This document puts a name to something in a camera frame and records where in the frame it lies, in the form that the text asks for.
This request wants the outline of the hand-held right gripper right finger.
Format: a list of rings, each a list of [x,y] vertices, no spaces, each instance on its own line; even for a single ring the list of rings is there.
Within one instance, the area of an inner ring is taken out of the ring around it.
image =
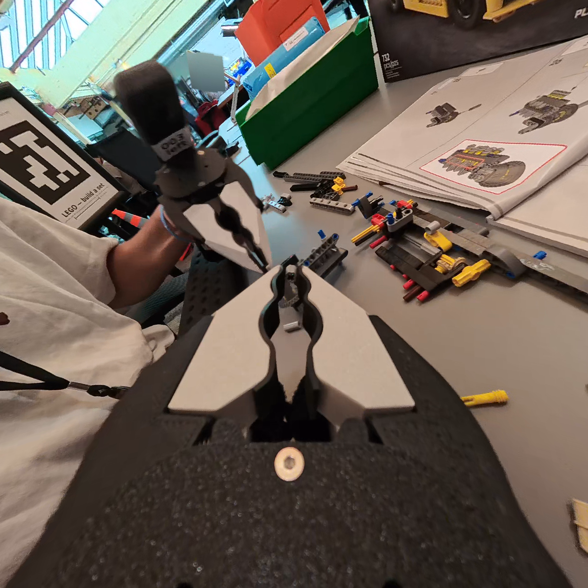
[[[309,376],[318,381],[318,412],[339,428],[348,419],[409,412],[415,408],[367,312],[303,266],[305,310],[318,312],[318,337],[308,351]]]

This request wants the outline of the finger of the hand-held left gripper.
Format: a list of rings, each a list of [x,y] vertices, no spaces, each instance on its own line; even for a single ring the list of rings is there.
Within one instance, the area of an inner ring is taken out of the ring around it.
[[[238,232],[245,239],[246,247],[254,254],[263,267],[272,266],[272,254],[269,238],[262,218],[262,209],[259,209],[261,201],[255,196],[250,196],[245,188],[237,181],[226,185],[220,200],[228,208],[236,212],[238,220]]]
[[[187,220],[192,236],[210,250],[242,268],[258,273],[267,272],[267,265],[259,259],[257,254],[245,245],[239,244],[233,233],[218,223],[215,211],[210,204],[191,205],[183,212],[183,216]]]

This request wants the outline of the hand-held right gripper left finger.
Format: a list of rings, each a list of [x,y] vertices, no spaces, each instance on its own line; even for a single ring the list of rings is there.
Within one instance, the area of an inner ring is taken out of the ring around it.
[[[275,266],[213,314],[168,403],[170,413],[228,418],[248,428],[283,412],[270,340],[280,324],[283,285],[284,267]]]

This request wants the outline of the grey lego gear assembly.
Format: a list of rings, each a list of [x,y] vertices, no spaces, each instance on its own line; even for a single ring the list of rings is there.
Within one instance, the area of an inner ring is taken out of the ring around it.
[[[303,261],[298,261],[297,266],[304,266],[326,279],[338,267],[342,266],[349,252],[338,245],[339,235],[337,233],[327,236],[324,231],[319,231],[319,236],[321,244],[314,247]],[[299,306],[298,287],[295,280],[296,272],[293,265],[290,264],[286,267],[285,290],[279,302],[280,309],[290,307],[296,309]]]

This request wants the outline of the lego instruction booklet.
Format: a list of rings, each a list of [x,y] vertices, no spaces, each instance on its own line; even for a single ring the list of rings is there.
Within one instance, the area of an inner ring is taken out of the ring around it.
[[[587,257],[587,36],[435,85],[338,168]]]

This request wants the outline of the light grey long lego bar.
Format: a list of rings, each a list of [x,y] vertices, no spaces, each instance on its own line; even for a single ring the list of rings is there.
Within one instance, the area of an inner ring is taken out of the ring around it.
[[[356,207],[354,205],[352,205],[351,203],[334,201],[331,199],[318,198],[318,197],[310,198],[309,203],[311,206],[313,206],[315,208],[328,210],[330,212],[340,213],[340,214],[343,214],[346,216],[350,216],[350,215],[354,214],[355,209],[356,209]]]

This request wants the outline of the long lego chassis assembly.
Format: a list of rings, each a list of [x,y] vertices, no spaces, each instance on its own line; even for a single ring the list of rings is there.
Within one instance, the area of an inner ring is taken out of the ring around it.
[[[489,237],[488,229],[413,200],[385,202],[368,193],[352,203],[369,221],[352,238],[368,244],[377,257],[404,278],[403,299],[427,301],[447,287],[465,289],[489,271],[516,281],[529,276],[587,302],[587,279],[533,255],[508,248]]]

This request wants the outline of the tan lego pin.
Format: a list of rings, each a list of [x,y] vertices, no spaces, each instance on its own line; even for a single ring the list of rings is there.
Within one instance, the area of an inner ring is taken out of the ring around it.
[[[576,528],[577,541],[580,549],[587,554],[587,502],[572,499],[571,515]]]

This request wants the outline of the blue wristband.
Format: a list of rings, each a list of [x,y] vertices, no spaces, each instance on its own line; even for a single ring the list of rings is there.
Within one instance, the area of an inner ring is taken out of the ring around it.
[[[183,242],[183,243],[191,243],[192,242],[192,238],[189,235],[186,236],[186,234],[184,234],[179,229],[177,229],[175,227],[175,225],[171,222],[171,220],[166,216],[165,209],[164,209],[163,205],[160,204],[158,206],[158,211],[159,211],[159,220],[160,220],[162,226],[175,240]]]

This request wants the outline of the black perforated foam pad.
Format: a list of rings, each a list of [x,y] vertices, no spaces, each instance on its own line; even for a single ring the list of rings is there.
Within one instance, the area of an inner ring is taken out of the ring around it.
[[[247,287],[247,272],[233,261],[209,261],[195,251],[180,314],[178,337],[202,318],[213,315]]]

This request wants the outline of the orange traffic cone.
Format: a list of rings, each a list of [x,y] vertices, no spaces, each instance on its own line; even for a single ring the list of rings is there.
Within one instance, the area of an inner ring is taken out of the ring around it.
[[[134,215],[120,209],[114,209],[112,211],[112,216],[117,217],[138,229],[142,228],[149,220],[148,218],[140,217],[139,215]]]

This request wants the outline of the green plastic bin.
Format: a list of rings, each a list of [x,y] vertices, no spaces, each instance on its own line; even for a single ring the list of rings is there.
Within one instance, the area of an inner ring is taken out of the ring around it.
[[[370,19],[250,120],[236,113],[256,165],[273,170],[378,89]]]

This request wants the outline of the blue wrapped roll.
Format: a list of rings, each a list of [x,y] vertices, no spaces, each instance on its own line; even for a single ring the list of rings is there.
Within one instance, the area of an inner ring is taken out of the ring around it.
[[[292,33],[266,59],[247,72],[242,85],[249,99],[254,100],[271,78],[275,77],[324,35],[325,30],[316,17],[310,18]]]

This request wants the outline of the white paper bag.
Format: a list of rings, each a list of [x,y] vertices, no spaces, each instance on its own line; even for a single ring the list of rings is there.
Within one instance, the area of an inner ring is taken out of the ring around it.
[[[325,33],[313,45],[296,57],[283,70],[271,78],[251,102],[245,120],[250,120],[257,112],[276,99],[283,91],[293,84],[299,77],[317,64],[337,44],[355,32],[358,24],[367,24],[367,19],[356,17]]]

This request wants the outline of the person's white shirt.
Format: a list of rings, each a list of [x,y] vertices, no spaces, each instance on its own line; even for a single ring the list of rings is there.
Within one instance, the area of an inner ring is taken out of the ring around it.
[[[109,303],[119,245],[1,199],[1,351],[85,385],[132,386],[174,341]],[[73,389],[1,392],[1,587],[30,554],[115,401]]]

